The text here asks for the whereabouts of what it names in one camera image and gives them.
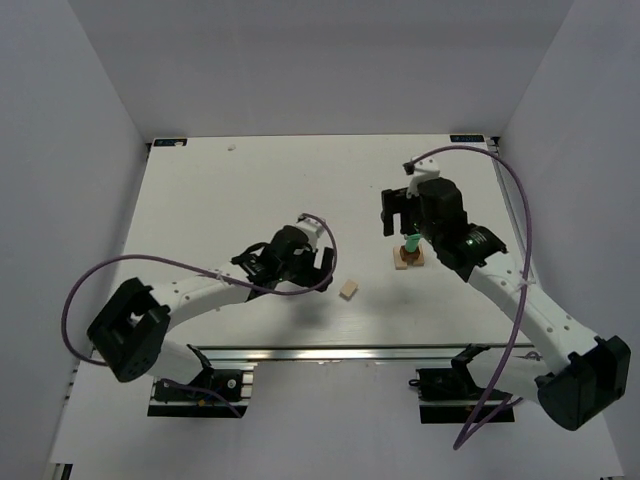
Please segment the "brown wooden block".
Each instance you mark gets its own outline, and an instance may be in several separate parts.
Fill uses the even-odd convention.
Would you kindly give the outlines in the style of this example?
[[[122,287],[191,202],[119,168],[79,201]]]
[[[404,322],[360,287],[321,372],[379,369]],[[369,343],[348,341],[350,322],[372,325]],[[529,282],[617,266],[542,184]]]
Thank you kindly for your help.
[[[424,255],[421,250],[417,249],[414,252],[407,253],[404,261],[409,265],[422,266],[424,264]]]

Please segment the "green wooden cylinder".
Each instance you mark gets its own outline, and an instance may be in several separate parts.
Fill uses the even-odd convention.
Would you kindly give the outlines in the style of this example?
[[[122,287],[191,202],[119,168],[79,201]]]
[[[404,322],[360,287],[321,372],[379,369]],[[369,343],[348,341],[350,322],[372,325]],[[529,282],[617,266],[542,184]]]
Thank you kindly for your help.
[[[420,240],[420,234],[406,235],[404,244],[405,251],[409,254],[413,254],[419,248]]]

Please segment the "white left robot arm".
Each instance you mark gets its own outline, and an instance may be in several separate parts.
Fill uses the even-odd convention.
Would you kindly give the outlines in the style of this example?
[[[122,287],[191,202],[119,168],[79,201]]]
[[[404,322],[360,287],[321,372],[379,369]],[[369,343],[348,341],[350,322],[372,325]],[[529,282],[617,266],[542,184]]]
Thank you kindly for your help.
[[[305,218],[209,272],[161,285],[130,278],[115,290],[87,336],[119,382],[150,375],[204,395],[214,388],[213,366],[200,349],[175,343],[168,333],[223,307],[277,295],[281,283],[293,284],[293,295],[325,291],[337,264],[334,245],[318,247],[325,232]]]

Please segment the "small light wood block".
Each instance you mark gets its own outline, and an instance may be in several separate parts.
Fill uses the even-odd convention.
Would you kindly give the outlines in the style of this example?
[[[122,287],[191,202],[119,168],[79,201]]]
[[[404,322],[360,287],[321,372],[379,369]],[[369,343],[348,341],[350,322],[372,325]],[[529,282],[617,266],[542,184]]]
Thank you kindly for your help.
[[[357,292],[359,284],[351,279],[347,280],[340,288],[339,295],[345,300],[351,300]]]

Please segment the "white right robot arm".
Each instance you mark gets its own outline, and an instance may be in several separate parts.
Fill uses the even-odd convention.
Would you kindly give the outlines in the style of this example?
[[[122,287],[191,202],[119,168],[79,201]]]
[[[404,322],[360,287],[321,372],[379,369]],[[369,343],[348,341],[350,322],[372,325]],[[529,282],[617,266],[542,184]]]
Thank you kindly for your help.
[[[455,183],[444,178],[381,193],[383,233],[420,234],[442,265],[493,302],[531,341],[539,363],[510,358],[495,387],[538,403],[575,431],[625,393],[631,350],[603,339],[536,285],[526,284],[505,243],[469,222]]]

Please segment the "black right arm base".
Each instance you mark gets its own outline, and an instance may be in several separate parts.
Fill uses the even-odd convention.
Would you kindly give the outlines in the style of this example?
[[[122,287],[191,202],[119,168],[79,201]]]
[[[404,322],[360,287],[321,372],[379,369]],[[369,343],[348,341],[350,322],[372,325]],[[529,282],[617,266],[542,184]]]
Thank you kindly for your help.
[[[408,385],[418,396],[424,425],[462,426],[483,393],[467,385],[450,367],[417,369]]]

